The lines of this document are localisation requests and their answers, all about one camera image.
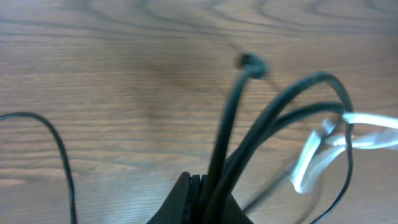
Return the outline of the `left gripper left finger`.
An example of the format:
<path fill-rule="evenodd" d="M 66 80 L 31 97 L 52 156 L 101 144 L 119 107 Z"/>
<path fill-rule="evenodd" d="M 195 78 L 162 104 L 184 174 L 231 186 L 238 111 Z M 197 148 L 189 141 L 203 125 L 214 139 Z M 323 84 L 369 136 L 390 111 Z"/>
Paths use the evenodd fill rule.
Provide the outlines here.
<path fill-rule="evenodd" d="M 201 178 L 182 172 L 161 207 L 147 224 L 191 224 L 201 193 Z"/>

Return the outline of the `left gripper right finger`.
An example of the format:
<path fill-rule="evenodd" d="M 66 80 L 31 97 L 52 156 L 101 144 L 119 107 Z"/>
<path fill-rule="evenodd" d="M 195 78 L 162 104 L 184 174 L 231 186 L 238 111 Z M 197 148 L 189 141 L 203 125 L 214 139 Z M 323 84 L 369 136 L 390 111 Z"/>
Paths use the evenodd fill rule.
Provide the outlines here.
<path fill-rule="evenodd" d="M 244 214 L 235 198 L 230 195 L 224 206 L 222 224 L 253 224 L 253 222 Z"/>

